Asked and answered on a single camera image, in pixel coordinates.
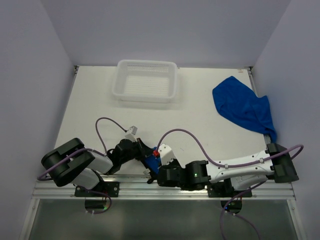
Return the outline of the blue towel with black trim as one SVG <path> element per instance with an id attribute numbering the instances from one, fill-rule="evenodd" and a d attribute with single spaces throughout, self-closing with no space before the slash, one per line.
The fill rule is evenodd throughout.
<path id="1" fill-rule="evenodd" d="M 160 154 L 154 147 L 150 156 L 146 157 L 144 160 L 145 168 L 149 170 L 150 179 L 147 184 L 152 184 L 158 177 L 159 168 L 162 166 Z"/>

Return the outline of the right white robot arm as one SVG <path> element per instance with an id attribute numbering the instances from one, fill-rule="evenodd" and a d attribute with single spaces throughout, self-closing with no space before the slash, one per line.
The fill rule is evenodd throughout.
<path id="1" fill-rule="evenodd" d="M 223 192 L 235 196 L 239 191 L 267 180 L 290 183 L 299 180 L 288 149 L 270 143 L 266 150 L 217 164 L 208 160 L 194 160 L 181 166 L 173 150 L 166 144 L 158 151 L 161 160 L 157 184 L 161 187 L 177 187 L 186 191 L 202 190 L 209 184 L 223 183 Z"/>

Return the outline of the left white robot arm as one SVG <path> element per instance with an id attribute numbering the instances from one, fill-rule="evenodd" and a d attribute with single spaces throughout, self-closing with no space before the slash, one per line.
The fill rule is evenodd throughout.
<path id="1" fill-rule="evenodd" d="M 45 172 L 37 180 L 54 181 L 57 187 L 74 184 L 96 197 L 104 190 L 101 174 L 113 175 L 131 160 L 141 162 L 154 181 L 158 172 L 153 153 L 154 149 L 145 145 L 140 138 L 136 141 L 122 139 L 106 153 L 86 148 L 79 138 L 73 138 L 42 158 Z"/>

